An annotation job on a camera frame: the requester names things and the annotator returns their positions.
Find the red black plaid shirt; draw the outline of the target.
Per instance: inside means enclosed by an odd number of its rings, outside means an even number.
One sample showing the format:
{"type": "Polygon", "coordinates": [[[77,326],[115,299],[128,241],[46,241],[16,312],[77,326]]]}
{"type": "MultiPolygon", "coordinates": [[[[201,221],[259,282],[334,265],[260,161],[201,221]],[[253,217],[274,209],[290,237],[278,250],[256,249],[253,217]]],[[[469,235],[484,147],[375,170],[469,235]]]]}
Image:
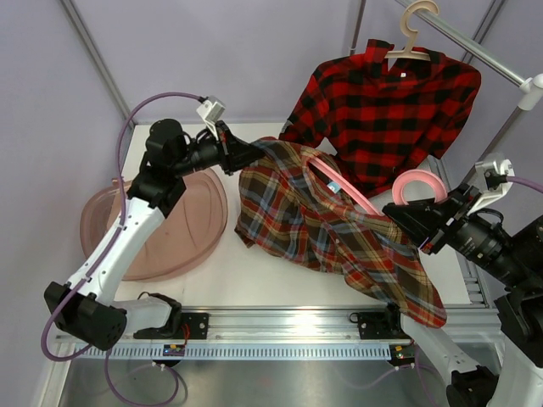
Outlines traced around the red black plaid shirt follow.
{"type": "Polygon", "coordinates": [[[384,56],[393,48],[371,39],[364,53],[319,64],[279,135],[311,148],[327,140],[343,177],[367,197],[445,154],[482,81],[472,65],[432,50],[429,61],[390,64],[384,56]]]}

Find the beige plastic hanger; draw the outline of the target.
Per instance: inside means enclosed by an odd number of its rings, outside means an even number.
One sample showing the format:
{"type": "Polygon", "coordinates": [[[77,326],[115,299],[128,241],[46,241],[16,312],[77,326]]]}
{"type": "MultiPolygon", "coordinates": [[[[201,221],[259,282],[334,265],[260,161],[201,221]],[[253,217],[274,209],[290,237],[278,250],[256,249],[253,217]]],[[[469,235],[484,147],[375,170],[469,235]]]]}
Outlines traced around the beige plastic hanger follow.
{"type": "Polygon", "coordinates": [[[407,6],[400,18],[400,31],[406,37],[406,45],[401,50],[388,51],[384,56],[385,59],[413,59],[421,61],[430,60],[428,53],[414,50],[418,30],[410,27],[410,18],[419,10],[429,11],[434,15],[439,14],[439,6],[434,1],[417,0],[407,6]]]}

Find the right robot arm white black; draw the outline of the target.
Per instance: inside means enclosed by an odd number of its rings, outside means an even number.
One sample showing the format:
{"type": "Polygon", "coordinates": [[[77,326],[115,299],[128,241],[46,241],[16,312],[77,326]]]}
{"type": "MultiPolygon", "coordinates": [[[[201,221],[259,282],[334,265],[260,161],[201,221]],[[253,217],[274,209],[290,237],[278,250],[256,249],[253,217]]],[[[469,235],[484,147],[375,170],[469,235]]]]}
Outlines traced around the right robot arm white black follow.
{"type": "Polygon", "coordinates": [[[505,354],[499,374],[467,356],[445,331],[422,326],[399,307],[384,326],[396,337],[408,335],[425,353],[445,386],[450,406],[540,406],[542,404],[542,219],[510,236],[501,223],[479,216],[481,192],[467,184],[446,199],[388,203],[383,212],[423,252],[444,246],[501,282],[506,294],[495,301],[505,354]]]}

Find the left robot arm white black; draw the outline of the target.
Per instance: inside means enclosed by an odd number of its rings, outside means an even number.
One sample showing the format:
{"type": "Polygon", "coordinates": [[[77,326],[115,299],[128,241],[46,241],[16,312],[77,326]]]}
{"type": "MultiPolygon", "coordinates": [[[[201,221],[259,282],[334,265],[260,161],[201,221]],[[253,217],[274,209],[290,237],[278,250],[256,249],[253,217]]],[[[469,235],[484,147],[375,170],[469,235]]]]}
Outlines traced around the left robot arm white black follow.
{"type": "Polygon", "coordinates": [[[85,263],[64,284],[44,292],[51,313],[42,331],[48,351],[51,327],[103,351],[126,333],[155,330],[171,338],[182,328],[180,304],[162,294],[115,302],[117,289],[151,235],[186,191],[185,176],[213,166],[231,175],[262,158],[253,143],[235,137],[221,120],[190,137],[173,119],[153,123],[137,176],[120,189],[120,213],[85,263]]]}

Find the brown multicolour plaid shirt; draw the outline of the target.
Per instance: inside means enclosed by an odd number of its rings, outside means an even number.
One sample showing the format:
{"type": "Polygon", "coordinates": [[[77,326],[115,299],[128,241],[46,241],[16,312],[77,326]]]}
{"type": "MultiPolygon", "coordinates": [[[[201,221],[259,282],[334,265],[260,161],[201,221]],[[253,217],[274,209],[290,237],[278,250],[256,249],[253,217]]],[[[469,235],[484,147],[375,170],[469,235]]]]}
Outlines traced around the brown multicolour plaid shirt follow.
{"type": "Polygon", "coordinates": [[[300,144],[264,138],[263,158],[239,174],[235,232],[247,247],[309,270],[341,275],[356,291],[432,328],[447,320],[445,306],[421,263],[417,246],[389,218],[358,211],[313,170],[332,157],[300,144]]]}

